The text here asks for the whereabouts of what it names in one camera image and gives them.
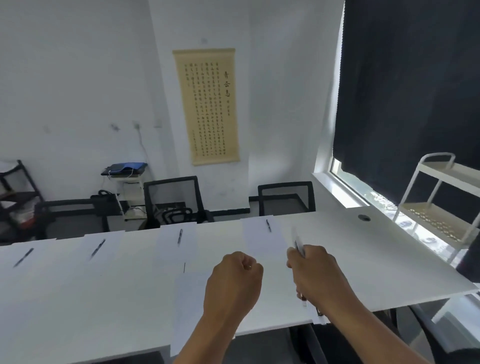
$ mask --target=hanging scroll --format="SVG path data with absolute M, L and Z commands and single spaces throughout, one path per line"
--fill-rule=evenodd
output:
M 240 160 L 235 49 L 174 50 L 194 166 Z

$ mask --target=desk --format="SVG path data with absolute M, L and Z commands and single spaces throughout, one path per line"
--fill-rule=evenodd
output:
M 371 221 L 361 221 L 359 214 Z M 276 218 L 289 244 L 294 224 L 304 243 L 321 244 L 335 255 L 353 290 L 372 311 L 478 290 L 374 207 Z M 48 258 L 23 279 L 22 289 L 8 295 L 10 302 L 33 300 L 38 312 L 12 334 L 8 345 L 0 344 L 0 362 L 89 363 L 169 345 L 174 279 L 182 274 L 183 264 L 156 264 L 157 235 L 158 230 L 126 232 L 101 275 L 83 272 L 60 288 L 34 289 L 42 271 L 66 256 L 78 240 L 54 242 Z M 197 235 L 199 255 L 186 271 L 211 270 L 223 255 L 245 249 L 239 220 L 197 225 Z M 264 265 L 262 294 L 237 335 L 308 323 L 295 292 L 284 289 L 285 280 L 291 279 L 286 257 L 258 260 Z

